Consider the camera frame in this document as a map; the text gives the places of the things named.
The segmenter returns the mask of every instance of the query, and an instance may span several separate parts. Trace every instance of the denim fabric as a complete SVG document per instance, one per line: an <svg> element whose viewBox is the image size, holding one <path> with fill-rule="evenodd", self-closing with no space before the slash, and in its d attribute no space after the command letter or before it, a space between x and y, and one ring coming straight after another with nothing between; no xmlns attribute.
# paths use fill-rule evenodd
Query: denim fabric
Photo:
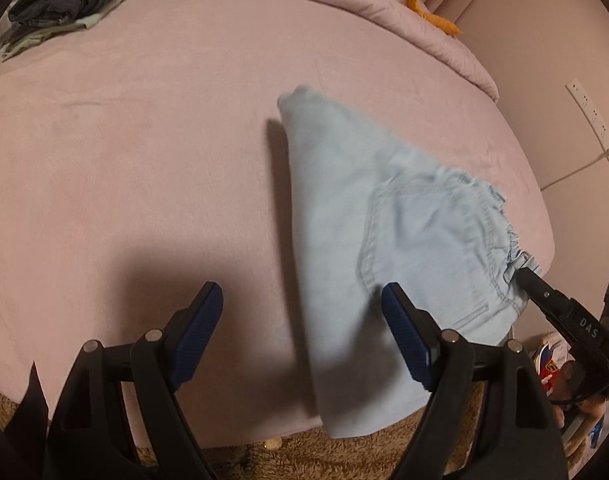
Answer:
<svg viewBox="0 0 609 480"><path fill-rule="evenodd" d="M526 304L513 273L539 267L493 186L312 89L278 105L318 407L332 437L373 433L429 398L383 319L381 288L398 282L442 328L497 344Z"/></svg>

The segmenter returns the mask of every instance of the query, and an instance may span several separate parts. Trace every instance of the brown shaggy rug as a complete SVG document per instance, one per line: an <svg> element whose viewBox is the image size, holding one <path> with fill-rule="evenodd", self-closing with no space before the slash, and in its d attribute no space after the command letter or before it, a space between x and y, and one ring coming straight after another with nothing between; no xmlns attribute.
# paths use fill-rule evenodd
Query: brown shaggy rug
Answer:
<svg viewBox="0 0 609 480"><path fill-rule="evenodd" d="M467 460L482 394L481 384L474 384L461 437L447 472L461 468ZM15 403L0 394L2 428L15 409ZM268 449L264 443L257 443L207 449L204 454L222 480L386 480L409 444L421 416L422 410L385 430L359 438L331 439L325 430L318 428L283 437L279 449ZM155 463L151 449L139 449L139 454L143 463ZM577 462L582 453L577 455L571 462Z"/></svg>

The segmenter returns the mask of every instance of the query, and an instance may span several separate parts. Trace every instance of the bed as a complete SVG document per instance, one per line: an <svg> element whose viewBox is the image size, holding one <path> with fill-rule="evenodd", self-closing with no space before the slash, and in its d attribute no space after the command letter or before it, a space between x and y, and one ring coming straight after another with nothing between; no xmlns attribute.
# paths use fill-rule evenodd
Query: bed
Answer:
<svg viewBox="0 0 609 480"><path fill-rule="evenodd" d="M203 447L318 426L276 100L306 84L497 186L544 271L547 210L497 89L391 0L127 0L0 63L0 392L50 409L80 346L163 326L206 280L225 310L179 392ZM138 444L146 431L126 391Z"/></svg>

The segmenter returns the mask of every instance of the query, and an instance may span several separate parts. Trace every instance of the light green fabric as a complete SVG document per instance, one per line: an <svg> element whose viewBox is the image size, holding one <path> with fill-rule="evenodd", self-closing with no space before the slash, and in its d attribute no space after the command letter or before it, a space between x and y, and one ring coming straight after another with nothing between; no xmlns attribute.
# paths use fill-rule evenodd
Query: light green fabric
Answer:
<svg viewBox="0 0 609 480"><path fill-rule="evenodd" d="M43 43L43 41L46 41L50 37L56 36L57 34L65 34L67 32L75 32L76 30L82 29L88 30L91 27L94 27L102 18L107 16L108 13L110 13L124 1L125 0L111 0L95 14L85 16L84 18L67 23L66 25L57 25L56 27L47 27L41 28L40 30L35 30L14 44L8 45L5 52L0 54L0 58L2 61L11 59L12 57L17 56L19 53L37 46L40 43Z"/></svg>

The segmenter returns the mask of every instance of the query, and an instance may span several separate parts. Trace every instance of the black cable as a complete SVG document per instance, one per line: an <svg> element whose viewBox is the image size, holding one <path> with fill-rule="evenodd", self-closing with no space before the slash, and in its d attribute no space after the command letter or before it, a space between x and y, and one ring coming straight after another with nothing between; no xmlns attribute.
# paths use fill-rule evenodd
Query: black cable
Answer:
<svg viewBox="0 0 609 480"><path fill-rule="evenodd" d="M566 406L567 404L580 404L581 402L584 402L585 400L588 400L593 396L601 394L602 392L604 392L607 389L608 386L609 386L609 380L607 381L606 384L604 384L603 387L601 387L600 390L597 390L591 394L584 394L584 395L572 397L571 399L566 399L566 400L564 400L564 399L563 400L550 400L550 402L554 406Z"/></svg>

